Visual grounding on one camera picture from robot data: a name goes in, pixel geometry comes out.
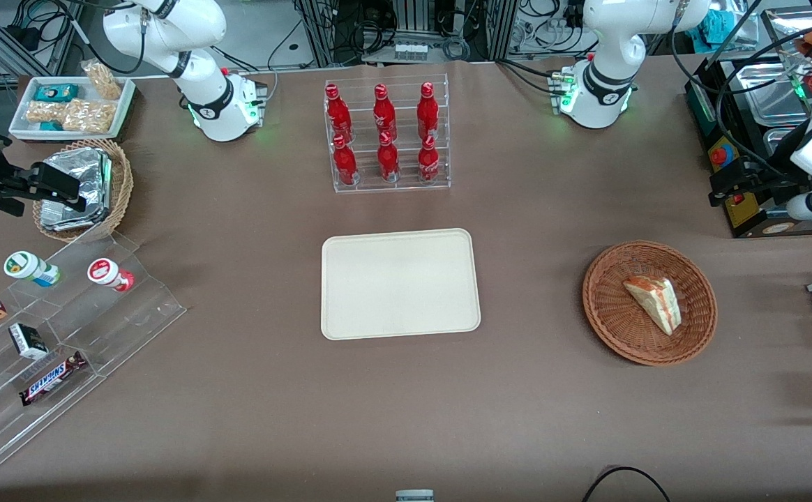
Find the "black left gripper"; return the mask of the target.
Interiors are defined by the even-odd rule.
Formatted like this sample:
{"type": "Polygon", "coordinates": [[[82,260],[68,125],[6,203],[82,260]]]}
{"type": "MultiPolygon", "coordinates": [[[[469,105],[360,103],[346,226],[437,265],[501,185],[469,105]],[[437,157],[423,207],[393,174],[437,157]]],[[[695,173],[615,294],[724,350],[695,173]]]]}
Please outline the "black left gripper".
{"type": "Polygon", "coordinates": [[[719,169],[709,176],[711,207],[738,206],[748,193],[758,203],[771,199],[776,206],[787,204],[793,197],[812,190],[811,176],[789,157],[770,157],[766,163],[742,157],[744,169],[719,169]]]}

